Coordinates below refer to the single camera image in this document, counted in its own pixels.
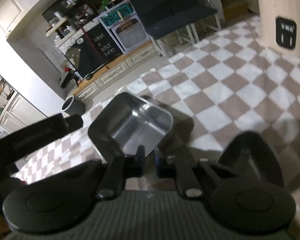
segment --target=black cylinder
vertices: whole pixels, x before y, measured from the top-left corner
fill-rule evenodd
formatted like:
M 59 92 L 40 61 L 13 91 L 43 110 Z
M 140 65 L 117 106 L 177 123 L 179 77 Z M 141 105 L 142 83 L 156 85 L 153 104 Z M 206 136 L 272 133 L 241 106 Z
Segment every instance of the black cylinder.
M 74 96 L 70 96 L 63 103 L 61 110 L 69 115 L 83 115 L 86 112 L 86 106 L 83 102 L 76 99 Z

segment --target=black sign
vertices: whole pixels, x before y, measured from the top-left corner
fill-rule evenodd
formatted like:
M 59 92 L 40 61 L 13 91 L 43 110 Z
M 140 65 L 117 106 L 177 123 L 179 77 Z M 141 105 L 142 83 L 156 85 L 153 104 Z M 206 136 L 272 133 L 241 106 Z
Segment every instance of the black sign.
M 294 49 L 297 39 L 297 24 L 292 20 L 277 17 L 275 25 L 277 44 L 286 49 Z
M 113 61 L 122 54 L 121 50 L 102 24 L 93 27 L 87 34 L 98 54 L 103 59 L 104 64 Z

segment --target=beige container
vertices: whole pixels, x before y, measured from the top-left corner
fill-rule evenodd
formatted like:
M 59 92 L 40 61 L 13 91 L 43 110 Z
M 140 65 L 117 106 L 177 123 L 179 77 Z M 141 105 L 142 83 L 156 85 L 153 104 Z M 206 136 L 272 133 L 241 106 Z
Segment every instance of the beige container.
M 283 54 L 300 56 L 300 0 L 259 0 L 261 36 L 264 44 Z M 286 49 L 276 42 L 276 18 L 282 17 L 297 24 L 294 49 Z

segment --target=ribbed gray surface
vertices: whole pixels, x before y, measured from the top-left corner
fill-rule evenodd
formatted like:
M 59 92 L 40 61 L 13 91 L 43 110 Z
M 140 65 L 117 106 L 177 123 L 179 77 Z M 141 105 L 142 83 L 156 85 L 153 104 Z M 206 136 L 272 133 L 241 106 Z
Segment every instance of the ribbed gray surface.
M 50 236 L 13 233 L 7 239 L 292 240 L 284 231 L 267 236 L 232 232 L 216 223 L 200 202 L 184 200 L 174 191 L 124 191 L 116 200 L 99 203 L 84 222 L 71 230 Z

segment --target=checkered tablecloth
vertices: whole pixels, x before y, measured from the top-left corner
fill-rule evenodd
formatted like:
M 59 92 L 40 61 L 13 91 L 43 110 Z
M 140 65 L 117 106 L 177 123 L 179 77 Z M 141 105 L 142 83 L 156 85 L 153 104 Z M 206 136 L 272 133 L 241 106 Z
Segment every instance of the checkered tablecloth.
M 170 110 L 179 129 L 169 150 L 192 158 L 216 158 L 240 131 L 260 132 L 276 149 L 300 210 L 300 58 L 261 46 L 258 28 L 252 17 L 219 31 L 120 91 Z M 39 150 L 17 177 L 32 183 L 99 158 L 87 130 L 112 98 L 94 102 L 81 130 Z

